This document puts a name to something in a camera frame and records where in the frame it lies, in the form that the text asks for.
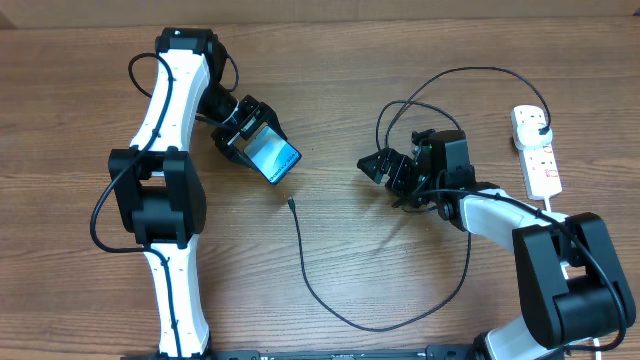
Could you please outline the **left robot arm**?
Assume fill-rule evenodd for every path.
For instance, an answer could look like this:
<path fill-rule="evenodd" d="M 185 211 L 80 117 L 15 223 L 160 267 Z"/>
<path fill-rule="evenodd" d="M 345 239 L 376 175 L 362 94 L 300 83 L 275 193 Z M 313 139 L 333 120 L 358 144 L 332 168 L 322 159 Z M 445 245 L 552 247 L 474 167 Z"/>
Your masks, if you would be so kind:
<path fill-rule="evenodd" d="M 210 327 L 201 305 L 197 247 L 207 203 L 190 155 L 194 127 L 213 126 L 228 160 L 279 183 L 299 162 L 276 112 L 222 83 L 231 57 L 210 29 L 165 28 L 151 54 L 158 62 L 149 106 L 137 134 L 108 159 L 111 182 L 133 252 L 149 264 L 161 321 L 156 359 L 211 359 Z"/>

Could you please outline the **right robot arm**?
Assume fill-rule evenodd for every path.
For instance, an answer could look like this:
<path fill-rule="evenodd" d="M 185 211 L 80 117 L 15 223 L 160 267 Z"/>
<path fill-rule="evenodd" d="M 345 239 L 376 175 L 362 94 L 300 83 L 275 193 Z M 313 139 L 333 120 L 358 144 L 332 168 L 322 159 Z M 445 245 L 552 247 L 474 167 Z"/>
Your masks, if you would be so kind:
<path fill-rule="evenodd" d="M 401 205 L 434 204 L 456 228 L 479 235 L 515 259 L 521 314 L 470 345 L 431 345 L 430 359 L 561 359 L 596 352 L 587 339 L 614 334 L 616 348 L 636 306 L 603 219 L 545 211 L 479 182 L 461 130 L 413 133 L 412 155 L 386 147 L 357 167 Z"/>

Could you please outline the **Samsung Galaxy smartphone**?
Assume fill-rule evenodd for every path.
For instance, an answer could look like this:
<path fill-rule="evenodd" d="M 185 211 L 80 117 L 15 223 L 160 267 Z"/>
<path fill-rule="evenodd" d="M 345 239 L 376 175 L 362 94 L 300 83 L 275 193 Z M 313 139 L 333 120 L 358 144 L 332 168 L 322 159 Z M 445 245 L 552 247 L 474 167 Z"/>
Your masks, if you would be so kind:
<path fill-rule="evenodd" d="M 278 184 L 301 159 L 301 153 L 269 126 L 249 142 L 244 154 L 272 185 Z"/>

